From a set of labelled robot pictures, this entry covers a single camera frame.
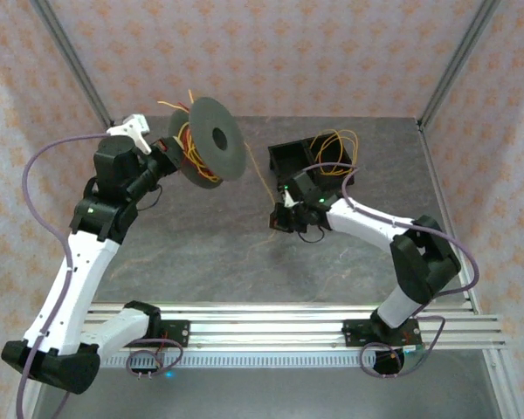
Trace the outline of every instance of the marble surface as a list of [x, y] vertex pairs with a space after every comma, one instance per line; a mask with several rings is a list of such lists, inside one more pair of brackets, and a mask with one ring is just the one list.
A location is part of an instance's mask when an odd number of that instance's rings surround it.
[[[149, 120], [152, 135], [167, 126], [166, 119]], [[268, 146], [349, 128], [361, 142], [352, 197], [398, 216], [441, 219], [412, 119], [245, 117], [238, 123], [276, 198]], [[396, 284], [390, 255], [358, 238], [328, 232], [320, 243], [306, 244], [294, 234], [272, 233], [272, 201], [250, 160], [241, 179], [217, 189], [200, 189], [179, 173], [162, 186], [160, 202], [131, 227], [96, 301], [374, 304]], [[150, 195], [144, 206], [155, 198]]]
[[[138, 381], [103, 368], [61, 417], [229, 419], [500, 419], [481, 351], [433, 351], [402, 381], [360, 368], [179, 368], [170, 379]], [[49, 419], [64, 392], [43, 386], [34, 418]]]

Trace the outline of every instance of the black container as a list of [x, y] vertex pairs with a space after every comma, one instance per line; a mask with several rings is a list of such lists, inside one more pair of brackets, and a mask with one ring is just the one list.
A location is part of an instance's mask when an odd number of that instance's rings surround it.
[[[306, 138], [304, 140], [291, 141], [286, 144], [279, 144], [277, 146], [268, 147], [270, 152], [270, 170], [278, 178], [278, 189], [280, 189], [285, 182], [291, 176], [300, 172], [303, 168], [312, 166], [316, 164], [316, 155], [322, 147], [322, 143], [330, 137], [330, 134], [324, 134], [316, 137]], [[351, 159], [349, 158], [348, 153], [346, 153], [345, 148], [341, 153], [341, 146], [339, 141], [332, 142], [326, 149], [322, 152], [322, 162], [331, 162], [336, 163], [340, 160], [341, 163], [351, 164]], [[325, 171], [332, 170], [334, 167], [325, 167]], [[329, 176], [323, 175], [320, 168], [314, 168], [308, 171], [309, 176], [323, 191], [339, 191], [341, 189], [341, 183], [345, 178], [345, 175], [339, 176]], [[348, 185], [352, 185], [354, 182], [351, 178], [348, 182]]]

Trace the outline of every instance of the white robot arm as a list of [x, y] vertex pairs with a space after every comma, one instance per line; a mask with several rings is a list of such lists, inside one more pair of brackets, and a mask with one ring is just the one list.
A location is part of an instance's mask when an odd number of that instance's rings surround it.
[[[45, 336], [41, 330], [59, 299], [66, 277], [66, 259], [49, 295], [23, 340], [6, 343], [2, 358], [22, 371], [30, 350], [42, 337], [30, 377], [75, 394], [92, 384], [100, 360], [114, 354], [133, 340], [161, 338], [161, 314], [157, 307], [132, 301], [118, 316], [94, 333], [83, 333], [87, 310], [98, 284], [137, 218], [136, 204], [164, 176], [177, 171], [170, 158], [175, 144], [147, 144], [145, 120], [133, 115], [99, 145], [93, 160], [97, 175], [88, 182], [83, 199], [74, 211], [69, 244], [72, 252], [72, 281], [64, 302]], [[390, 251], [398, 285], [373, 312], [374, 335], [388, 341], [420, 306], [429, 304], [438, 291], [456, 276], [460, 265], [450, 245], [430, 235], [396, 226], [396, 222], [423, 225], [440, 230], [429, 217], [399, 218], [355, 203], [363, 212], [353, 211], [336, 194], [323, 194], [307, 172], [300, 172], [282, 190], [284, 202], [276, 204], [270, 227], [287, 232], [318, 225], [328, 230], [359, 237], [383, 251]], [[389, 219], [377, 221], [371, 214]]]

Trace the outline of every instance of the floral wallpaper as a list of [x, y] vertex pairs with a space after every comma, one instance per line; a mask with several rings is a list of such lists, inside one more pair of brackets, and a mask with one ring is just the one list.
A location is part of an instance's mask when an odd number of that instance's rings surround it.
[[482, 267], [524, 394], [524, 0], [501, 3], [426, 132], [458, 235]]
[[[99, 122], [30, 2], [0, 0], [0, 353], [34, 320], [62, 256], [25, 208], [25, 162], [54, 139], [97, 130]], [[93, 172], [94, 149], [92, 143], [53, 149], [31, 171], [34, 201], [57, 226], [67, 227], [71, 219]], [[0, 419], [18, 380], [0, 360]]]
[[52, 0], [114, 118], [420, 116], [480, 0]]

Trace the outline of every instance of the black cable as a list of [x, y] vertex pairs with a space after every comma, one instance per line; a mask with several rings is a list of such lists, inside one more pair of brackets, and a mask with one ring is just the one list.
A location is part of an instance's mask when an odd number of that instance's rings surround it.
[[324, 232], [324, 230], [322, 229], [322, 227], [320, 227], [320, 225], [318, 225], [317, 227], [318, 227], [318, 230], [320, 230], [321, 233], [322, 233], [321, 238], [319, 238], [318, 240], [314, 240], [314, 241], [306, 240], [306, 239], [305, 239], [305, 238], [300, 234], [300, 231], [297, 231], [297, 235], [298, 235], [299, 238], [300, 238], [303, 242], [305, 242], [305, 243], [315, 244], [315, 243], [321, 242], [322, 239], [324, 238], [324, 236], [326, 236], [326, 233]]
[[159, 198], [161, 198], [161, 194], [163, 193], [163, 186], [161, 185], [157, 185], [157, 188], [155, 188], [154, 190], [159, 190], [159, 195], [157, 196], [157, 198], [155, 199], [154, 203], [152, 203], [151, 205], [149, 205], [148, 207], [146, 208], [139, 208], [138, 209], [138, 212], [140, 211], [145, 211], [145, 210], [149, 210], [150, 208], [154, 208], [157, 203], [159, 202]]

